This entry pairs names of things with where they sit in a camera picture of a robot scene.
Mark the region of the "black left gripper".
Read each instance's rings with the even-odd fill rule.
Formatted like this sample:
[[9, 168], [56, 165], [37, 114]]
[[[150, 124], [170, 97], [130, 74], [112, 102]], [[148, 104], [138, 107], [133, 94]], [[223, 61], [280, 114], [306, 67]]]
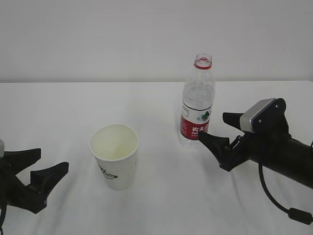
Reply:
[[41, 149], [5, 151], [0, 160], [0, 208], [13, 206], [37, 214], [46, 208], [46, 199], [67, 175], [68, 162], [30, 172], [30, 184], [24, 185], [14, 171], [22, 171], [41, 158]]

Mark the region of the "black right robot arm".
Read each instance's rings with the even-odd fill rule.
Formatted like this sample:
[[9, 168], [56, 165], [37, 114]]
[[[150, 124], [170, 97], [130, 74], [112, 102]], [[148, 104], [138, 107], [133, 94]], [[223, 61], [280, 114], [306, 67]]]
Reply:
[[224, 123], [244, 135], [230, 142], [229, 138], [199, 132], [199, 140], [227, 172], [253, 161], [312, 188], [312, 147], [292, 138], [285, 110], [283, 98], [268, 98], [258, 101], [244, 113], [224, 112]]

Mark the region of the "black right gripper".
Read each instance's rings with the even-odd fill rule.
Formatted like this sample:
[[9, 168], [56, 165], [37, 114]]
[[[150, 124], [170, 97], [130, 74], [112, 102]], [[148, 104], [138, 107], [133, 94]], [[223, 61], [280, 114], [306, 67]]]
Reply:
[[280, 143], [289, 139], [289, 126], [285, 117], [286, 102], [283, 98], [269, 105], [255, 120], [254, 133], [244, 132], [240, 126], [243, 113], [223, 113], [223, 122], [244, 132], [233, 143], [229, 138], [199, 132], [199, 141], [210, 150], [220, 167], [226, 171], [255, 158], [258, 162]]

